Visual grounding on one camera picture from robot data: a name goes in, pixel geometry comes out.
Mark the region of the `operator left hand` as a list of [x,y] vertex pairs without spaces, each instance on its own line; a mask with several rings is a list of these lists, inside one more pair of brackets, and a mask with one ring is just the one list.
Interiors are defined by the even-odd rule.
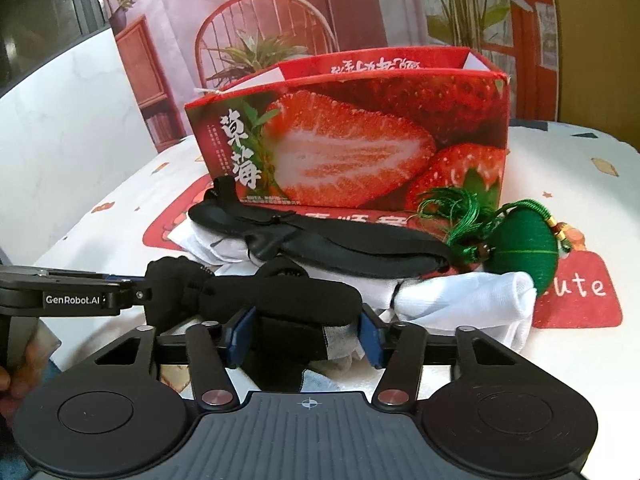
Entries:
[[31,342],[25,348],[24,360],[20,367],[12,373],[1,369],[0,412],[8,425],[12,424],[14,415],[25,396],[34,390],[42,381],[48,367],[54,347]]

